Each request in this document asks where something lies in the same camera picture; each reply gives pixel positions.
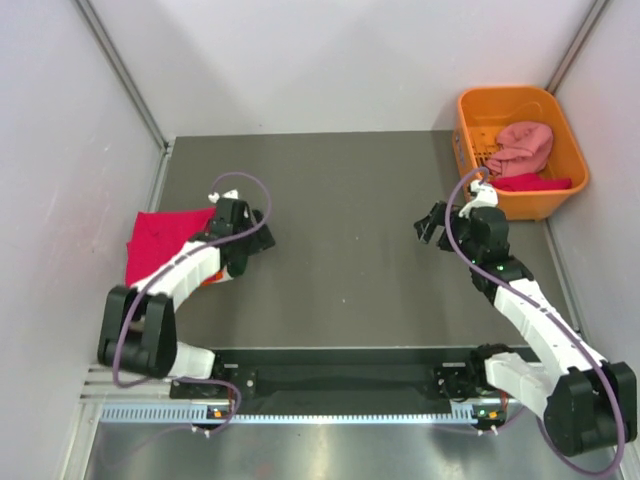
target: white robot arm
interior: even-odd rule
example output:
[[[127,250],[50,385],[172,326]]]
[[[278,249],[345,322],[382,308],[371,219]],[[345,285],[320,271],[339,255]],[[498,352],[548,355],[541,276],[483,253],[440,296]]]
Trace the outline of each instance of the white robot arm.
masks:
[[[113,365],[125,317],[134,298],[144,292],[133,314],[134,327],[127,332],[120,352],[122,368],[154,378],[211,376],[215,354],[178,342],[175,312],[203,282],[242,275],[249,256],[273,247],[275,241],[267,225],[248,232],[254,228],[252,218],[259,223],[263,216],[238,199],[237,191],[212,195],[210,200],[216,203],[216,212],[203,232],[189,239],[153,274],[131,287],[119,285],[109,292],[98,343],[98,360],[103,365]],[[230,236],[242,238],[216,246]]]
[[[576,348],[578,343],[612,384],[623,414],[626,439],[633,441],[637,435],[635,374],[624,362],[610,364],[571,328],[564,332],[548,318],[552,314],[563,321],[542,294],[533,274],[510,254],[509,224],[504,212],[497,208],[496,191],[478,180],[471,182],[469,189],[471,201],[451,210],[453,238],[475,266],[539,305],[532,305],[471,269],[474,286],[518,329],[544,367],[534,368],[506,345],[484,345],[472,352],[466,364],[470,384],[477,392],[497,389],[519,400],[544,422],[554,445],[567,456],[616,445],[611,405],[592,365]],[[414,224],[421,242],[428,243],[436,227],[444,226],[446,207],[445,202],[436,203],[427,217]],[[454,250],[446,232],[438,247]]]

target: gray table surface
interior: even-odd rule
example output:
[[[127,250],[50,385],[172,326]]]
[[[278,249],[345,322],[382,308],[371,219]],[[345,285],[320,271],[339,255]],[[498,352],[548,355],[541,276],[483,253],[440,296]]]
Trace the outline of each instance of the gray table surface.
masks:
[[[428,425],[236,425],[205,440],[166,425],[100,426],[86,480],[580,480],[554,457],[526,413],[497,437]],[[592,471],[610,450],[574,458]],[[120,463],[118,468],[105,465]],[[610,480],[621,479],[615,474]]]
[[[451,132],[180,137],[161,211],[209,206],[218,175],[269,187],[277,246],[245,276],[196,291],[178,334],[206,347],[460,346],[523,341],[452,253],[416,240],[413,222],[459,178]],[[225,180],[253,208],[249,180]],[[512,252],[568,318],[542,223],[511,224]]]
[[[412,223],[458,178],[450,132],[179,138],[161,210],[207,206],[214,177],[258,175],[274,202],[277,248],[245,277],[197,291],[178,312],[180,338],[211,347],[520,344],[453,255],[417,243]],[[256,207],[263,199],[244,180]],[[551,302],[566,305],[542,224],[512,225],[513,251]],[[102,424],[87,480],[578,479],[525,414],[498,437],[418,425],[237,425],[205,440],[163,425]],[[592,470],[609,450],[581,456]]]

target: orange plastic bin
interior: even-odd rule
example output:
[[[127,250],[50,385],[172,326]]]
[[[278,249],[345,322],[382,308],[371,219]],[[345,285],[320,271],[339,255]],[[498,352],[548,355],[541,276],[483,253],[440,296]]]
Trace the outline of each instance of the orange plastic bin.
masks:
[[[556,99],[530,86],[467,90],[458,99],[458,124],[453,147],[460,176],[484,165],[500,146],[496,135],[514,122],[546,123],[553,130],[553,149],[543,178],[570,178],[569,190],[505,192],[497,190],[499,206],[509,220],[542,220],[589,182],[589,170]]]

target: gray wall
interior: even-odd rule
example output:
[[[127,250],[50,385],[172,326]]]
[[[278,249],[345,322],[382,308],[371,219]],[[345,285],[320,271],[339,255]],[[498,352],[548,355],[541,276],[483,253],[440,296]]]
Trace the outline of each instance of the gray wall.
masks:
[[[93,0],[167,136],[453,128],[544,85],[584,0]]]
[[[640,373],[640,2],[617,0],[558,94],[592,174],[552,218],[586,329]]]
[[[0,15],[0,476],[53,478],[159,151],[69,0]]]

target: cloth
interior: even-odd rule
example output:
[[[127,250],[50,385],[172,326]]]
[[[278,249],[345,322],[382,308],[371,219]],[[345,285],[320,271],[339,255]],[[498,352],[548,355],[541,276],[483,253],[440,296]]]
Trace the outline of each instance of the cloth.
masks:
[[[185,242],[204,230],[215,208],[188,212],[139,212],[127,243],[125,284],[148,277],[180,251]]]
[[[496,137],[502,150],[491,155],[485,166],[496,177],[515,177],[536,173],[547,165],[553,132],[551,127],[537,122],[517,122]]]
[[[505,192],[534,192],[543,190],[567,190],[571,188],[570,178],[545,180],[537,173],[525,173],[515,177],[496,178],[490,182],[495,188]]]

